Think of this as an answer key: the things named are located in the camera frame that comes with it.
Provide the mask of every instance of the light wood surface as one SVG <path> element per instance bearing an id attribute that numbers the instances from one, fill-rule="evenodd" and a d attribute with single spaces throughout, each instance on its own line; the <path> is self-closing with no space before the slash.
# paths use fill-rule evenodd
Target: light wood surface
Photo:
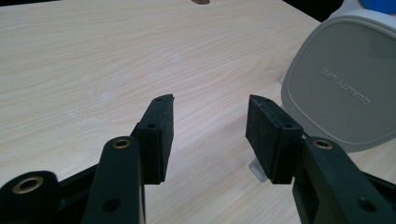
<path id="1" fill-rule="evenodd" d="M 151 99 L 173 93 L 166 181 L 148 223 L 299 223 L 291 186 L 248 169 L 248 96 L 280 102 L 283 76 L 318 22 L 281 0 L 64 0 L 0 7 L 0 185 L 60 180 L 98 162 Z M 350 154 L 396 182 L 396 141 Z"/>

